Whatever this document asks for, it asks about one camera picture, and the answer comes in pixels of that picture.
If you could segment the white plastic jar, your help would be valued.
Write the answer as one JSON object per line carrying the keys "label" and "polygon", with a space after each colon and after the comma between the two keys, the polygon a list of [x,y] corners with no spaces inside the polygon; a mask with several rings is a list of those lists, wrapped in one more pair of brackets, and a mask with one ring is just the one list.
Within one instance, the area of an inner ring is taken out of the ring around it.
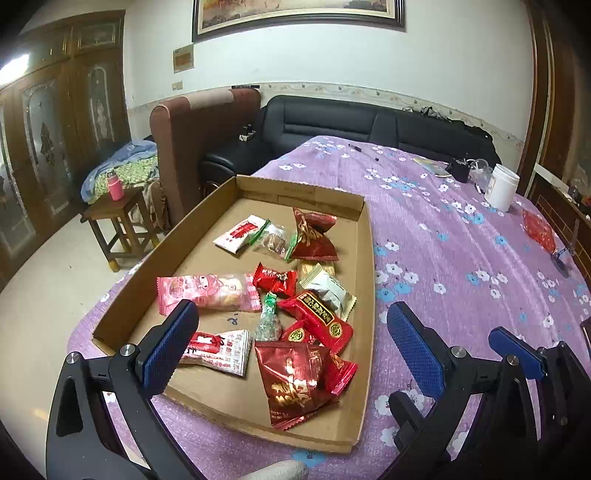
{"label": "white plastic jar", "polygon": [[492,172],[485,192],[486,201],[495,209],[507,212],[514,200],[520,177],[503,166],[497,164]]}

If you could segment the wooden stool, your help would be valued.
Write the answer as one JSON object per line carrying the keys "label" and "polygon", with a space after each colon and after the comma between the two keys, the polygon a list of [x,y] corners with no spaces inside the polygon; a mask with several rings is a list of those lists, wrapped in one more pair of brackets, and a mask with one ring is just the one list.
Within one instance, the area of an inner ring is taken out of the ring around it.
{"label": "wooden stool", "polygon": [[[123,197],[113,200],[109,194],[100,197],[82,214],[102,251],[110,270],[117,273],[119,260],[141,260],[147,247],[157,247],[159,239],[156,229],[139,187],[123,191]],[[114,229],[110,240],[105,238],[98,221],[109,220]]]}

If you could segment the pink water bottle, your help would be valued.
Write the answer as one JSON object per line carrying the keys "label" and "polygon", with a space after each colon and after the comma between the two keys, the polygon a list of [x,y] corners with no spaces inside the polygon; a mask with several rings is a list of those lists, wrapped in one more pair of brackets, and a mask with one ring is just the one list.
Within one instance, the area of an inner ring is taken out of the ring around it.
{"label": "pink water bottle", "polygon": [[124,197],[123,184],[114,170],[107,173],[106,184],[111,199],[116,202]]}

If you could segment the black leather sofa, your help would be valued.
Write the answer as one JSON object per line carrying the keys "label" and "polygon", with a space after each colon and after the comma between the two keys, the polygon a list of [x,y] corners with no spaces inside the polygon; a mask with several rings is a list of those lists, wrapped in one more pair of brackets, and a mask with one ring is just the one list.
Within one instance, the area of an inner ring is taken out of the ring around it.
{"label": "black leather sofa", "polygon": [[358,102],[279,95],[259,110],[236,137],[209,149],[200,160],[204,194],[235,175],[252,175],[271,160],[318,135],[374,143],[443,162],[482,159],[490,167],[501,163],[492,136],[460,120]]}

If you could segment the small black object on table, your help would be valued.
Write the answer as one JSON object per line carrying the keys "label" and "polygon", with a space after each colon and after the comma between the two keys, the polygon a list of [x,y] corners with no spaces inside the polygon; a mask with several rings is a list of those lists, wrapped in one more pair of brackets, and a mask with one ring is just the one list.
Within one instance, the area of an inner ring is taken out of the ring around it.
{"label": "small black object on table", "polygon": [[447,165],[446,171],[460,183],[469,182],[470,166],[467,159],[452,159]]}

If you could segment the white red snack packet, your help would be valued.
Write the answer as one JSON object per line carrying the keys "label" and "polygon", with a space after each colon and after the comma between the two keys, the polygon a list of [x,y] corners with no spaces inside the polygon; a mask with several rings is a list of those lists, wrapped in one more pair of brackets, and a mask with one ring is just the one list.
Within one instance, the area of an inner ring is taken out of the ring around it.
{"label": "white red snack packet", "polygon": [[196,331],[179,364],[198,365],[245,378],[251,347],[252,335],[249,330],[232,330],[218,334]]}

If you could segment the small red candy packet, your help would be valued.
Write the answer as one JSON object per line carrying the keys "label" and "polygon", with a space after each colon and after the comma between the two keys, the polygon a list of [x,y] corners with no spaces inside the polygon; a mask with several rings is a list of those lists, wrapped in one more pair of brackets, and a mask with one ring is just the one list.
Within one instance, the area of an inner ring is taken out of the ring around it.
{"label": "small red candy packet", "polygon": [[252,278],[253,286],[270,292],[283,298],[290,298],[296,295],[297,271],[287,270],[284,272],[276,271],[262,263],[256,266]]}

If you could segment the red black flat snack packet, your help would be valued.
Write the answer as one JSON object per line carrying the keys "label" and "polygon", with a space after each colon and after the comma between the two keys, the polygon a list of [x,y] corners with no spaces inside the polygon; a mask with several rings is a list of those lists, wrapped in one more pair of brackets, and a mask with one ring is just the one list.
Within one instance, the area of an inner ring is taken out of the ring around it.
{"label": "red black flat snack packet", "polygon": [[353,338],[353,327],[322,304],[311,291],[280,300],[277,306],[295,320],[303,321],[304,328],[334,354],[341,353]]}

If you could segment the blue green blanket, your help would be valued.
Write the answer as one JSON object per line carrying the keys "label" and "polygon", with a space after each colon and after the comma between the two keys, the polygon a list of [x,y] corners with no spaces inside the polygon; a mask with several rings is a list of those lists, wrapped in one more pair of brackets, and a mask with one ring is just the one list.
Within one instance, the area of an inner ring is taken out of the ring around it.
{"label": "blue green blanket", "polygon": [[145,186],[159,178],[156,143],[131,141],[94,168],[80,189],[81,199],[92,204],[108,192],[107,174],[114,171],[124,188]]}

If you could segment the green white snack packet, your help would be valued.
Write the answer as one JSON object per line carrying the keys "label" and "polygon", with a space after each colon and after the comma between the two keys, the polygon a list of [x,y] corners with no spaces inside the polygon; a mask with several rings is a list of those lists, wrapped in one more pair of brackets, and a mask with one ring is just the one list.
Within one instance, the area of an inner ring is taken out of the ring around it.
{"label": "green white snack packet", "polygon": [[314,292],[342,321],[349,319],[356,306],[356,296],[342,286],[341,282],[329,273],[320,263],[315,264],[310,272],[300,281],[301,288]]}

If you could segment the green candy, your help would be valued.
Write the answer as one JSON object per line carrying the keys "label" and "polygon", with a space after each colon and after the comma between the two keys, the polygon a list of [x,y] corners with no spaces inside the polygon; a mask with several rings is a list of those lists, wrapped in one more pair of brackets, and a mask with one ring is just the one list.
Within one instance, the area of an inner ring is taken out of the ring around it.
{"label": "green candy", "polygon": [[283,335],[283,325],[276,314],[277,297],[273,292],[267,292],[264,295],[262,303],[262,313],[260,313],[259,323],[254,332],[256,341],[279,341]]}

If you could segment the purple floral tablecloth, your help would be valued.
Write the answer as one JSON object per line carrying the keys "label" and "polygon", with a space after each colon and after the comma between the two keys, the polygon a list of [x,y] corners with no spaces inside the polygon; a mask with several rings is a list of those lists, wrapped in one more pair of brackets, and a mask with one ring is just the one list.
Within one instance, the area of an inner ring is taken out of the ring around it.
{"label": "purple floral tablecloth", "polygon": [[270,425],[256,362],[245,377],[199,366],[175,371],[157,414],[209,479],[236,479],[277,462],[312,479],[375,479],[394,461],[398,425],[388,405],[406,393],[422,412],[435,403],[418,385],[387,328],[404,302],[451,346],[494,359],[488,336],[504,327],[533,347],[565,342],[589,364],[580,324],[590,292],[578,270],[562,276],[524,231],[531,203],[508,211],[475,187],[429,173],[409,152],[329,136],[304,142],[250,176],[223,183],[99,302],[68,347],[84,358],[114,354],[161,323],[156,281],[165,276],[286,271],[279,256],[249,247],[230,254],[214,239],[256,215],[294,229],[294,211],[334,215],[329,240],[339,282],[356,296],[353,337],[342,356],[358,371],[335,404],[287,431]]}

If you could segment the white red packet top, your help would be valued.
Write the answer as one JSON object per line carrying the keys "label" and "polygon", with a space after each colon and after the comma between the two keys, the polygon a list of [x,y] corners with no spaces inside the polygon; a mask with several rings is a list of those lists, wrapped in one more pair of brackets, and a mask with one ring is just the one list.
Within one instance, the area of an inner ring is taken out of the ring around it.
{"label": "white red packet top", "polygon": [[269,222],[262,217],[249,215],[249,217],[215,238],[213,244],[225,252],[235,255],[242,247],[248,245],[266,227],[267,223]]}

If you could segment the dark wooden cabinet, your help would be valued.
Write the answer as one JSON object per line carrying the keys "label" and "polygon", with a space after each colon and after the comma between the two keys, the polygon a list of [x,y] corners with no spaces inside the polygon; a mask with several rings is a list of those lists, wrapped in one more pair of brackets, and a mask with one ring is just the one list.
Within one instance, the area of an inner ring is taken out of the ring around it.
{"label": "dark wooden cabinet", "polygon": [[1,283],[83,210],[92,169],[130,139],[123,9],[69,16],[12,45],[1,84]]}

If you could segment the red gold triangular snack bag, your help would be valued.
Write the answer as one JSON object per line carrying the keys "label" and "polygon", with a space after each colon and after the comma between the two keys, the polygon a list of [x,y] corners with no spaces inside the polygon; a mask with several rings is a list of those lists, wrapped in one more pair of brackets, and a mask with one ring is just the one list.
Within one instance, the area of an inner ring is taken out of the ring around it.
{"label": "red gold triangular snack bag", "polygon": [[337,223],[334,215],[293,209],[295,227],[294,247],[290,251],[290,259],[308,261],[338,261],[339,256],[335,245],[325,233]]}

